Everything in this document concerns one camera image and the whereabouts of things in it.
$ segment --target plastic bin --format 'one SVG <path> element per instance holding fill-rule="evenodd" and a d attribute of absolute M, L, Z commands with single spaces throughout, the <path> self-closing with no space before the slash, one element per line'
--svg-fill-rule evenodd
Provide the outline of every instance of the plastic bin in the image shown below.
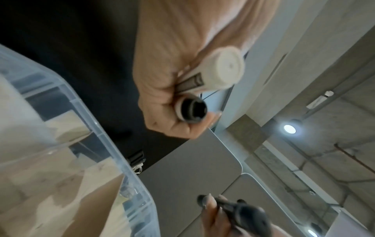
<path fill-rule="evenodd" d="M 43 121 L 70 110 L 76 112 L 93 133 L 70 146 L 75 155 L 85 154 L 95 162 L 108 157 L 115 160 L 125 174 L 120 194 L 128 198 L 123 207 L 129 221 L 117 236 L 131 232 L 132 237 L 160 237 L 156 206 L 151 195 L 70 85 L 52 70 L 2 45 L 0 74 L 30 103 Z"/>

